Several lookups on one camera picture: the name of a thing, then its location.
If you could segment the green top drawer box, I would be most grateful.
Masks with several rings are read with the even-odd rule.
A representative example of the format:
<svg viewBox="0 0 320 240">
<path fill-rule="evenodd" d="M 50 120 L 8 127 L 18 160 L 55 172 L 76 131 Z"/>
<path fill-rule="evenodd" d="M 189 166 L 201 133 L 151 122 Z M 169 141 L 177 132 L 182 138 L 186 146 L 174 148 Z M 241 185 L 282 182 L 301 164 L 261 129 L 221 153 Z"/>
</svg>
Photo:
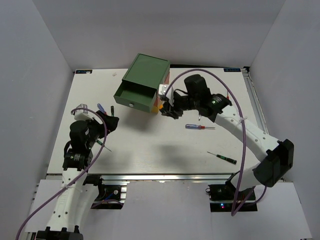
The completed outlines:
<svg viewBox="0 0 320 240">
<path fill-rule="evenodd" d="M 146 113 L 157 104 L 157 91 L 170 72 L 170 61 L 139 53 L 114 94 L 117 104 Z"/>
</svg>

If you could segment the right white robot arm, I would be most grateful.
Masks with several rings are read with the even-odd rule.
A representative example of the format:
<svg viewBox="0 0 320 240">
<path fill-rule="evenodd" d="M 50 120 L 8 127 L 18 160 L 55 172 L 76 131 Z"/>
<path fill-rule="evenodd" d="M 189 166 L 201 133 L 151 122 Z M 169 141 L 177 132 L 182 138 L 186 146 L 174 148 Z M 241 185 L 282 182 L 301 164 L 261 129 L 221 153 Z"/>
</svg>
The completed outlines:
<svg viewBox="0 0 320 240">
<path fill-rule="evenodd" d="M 226 195 L 236 200 L 244 190 L 263 185 L 272 188 L 293 166 L 294 143 L 267 134 L 240 115 L 240 110 L 219 93 L 211 93 L 206 80 L 194 74 L 184 80 L 186 91 L 180 95 L 169 84 L 161 84 L 158 94 L 163 100 L 163 116 L 178 119 L 185 111 L 196 110 L 202 117 L 224 128 L 240 140 L 259 161 L 234 173 L 226 181 Z"/>
</svg>

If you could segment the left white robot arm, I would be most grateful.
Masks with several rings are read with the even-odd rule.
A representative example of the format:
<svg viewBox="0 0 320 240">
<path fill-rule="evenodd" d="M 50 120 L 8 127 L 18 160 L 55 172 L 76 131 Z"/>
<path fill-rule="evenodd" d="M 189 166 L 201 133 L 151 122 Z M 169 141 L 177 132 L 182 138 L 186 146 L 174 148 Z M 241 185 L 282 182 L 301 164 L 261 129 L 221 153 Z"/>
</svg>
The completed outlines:
<svg viewBox="0 0 320 240">
<path fill-rule="evenodd" d="M 116 130 L 119 118 L 98 110 L 97 121 L 87 112 L 81 107 L 71 112 L 75 121 L 64 148 L 60 191 L 45 230 L 36 233 L 37 240 L 82 240 L 92 204 L 105 196 L 101 176 L 88 175 L 88 170 L 98 158 L 92 153 L 93 146 Z"/>
</svg>

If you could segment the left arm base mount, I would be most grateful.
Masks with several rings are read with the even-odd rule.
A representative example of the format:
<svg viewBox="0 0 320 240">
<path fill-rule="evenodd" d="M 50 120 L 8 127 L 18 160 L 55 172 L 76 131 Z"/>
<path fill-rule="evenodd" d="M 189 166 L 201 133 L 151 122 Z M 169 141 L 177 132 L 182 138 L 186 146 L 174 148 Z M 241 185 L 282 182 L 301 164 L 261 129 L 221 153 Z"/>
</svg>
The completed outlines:
<svg viewBox="0 0 320 240">
<path fill-rule="evenodd" d="M 122 186 L 120 184 L 105 183 L 101 175 L 88 175 L 82 185 L 93 185 L 98 190 L 91 209 L 121 210 L 123 208 L 124 203 L 121 198 Z"/>
</svg>

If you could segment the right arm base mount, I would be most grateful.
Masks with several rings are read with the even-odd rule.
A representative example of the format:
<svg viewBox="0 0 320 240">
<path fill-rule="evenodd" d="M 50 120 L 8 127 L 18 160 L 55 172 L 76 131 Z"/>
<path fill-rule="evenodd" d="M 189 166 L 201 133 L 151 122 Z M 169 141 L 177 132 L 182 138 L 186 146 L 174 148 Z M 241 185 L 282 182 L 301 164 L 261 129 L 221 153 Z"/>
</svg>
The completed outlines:
<svg viewBox="0 0 320 240">
<path fill-rule="evenodd" d="M 211 213 L 231 213 L 234 201 L 234 192 L 224 182 L 209 184 L 205 189 L 209 196 L 209 205 Z M 240 212 L 257 212 L 258 207 L 256 194 L 253 191 L 244 205 L 240 208 Z"/>
</svg>

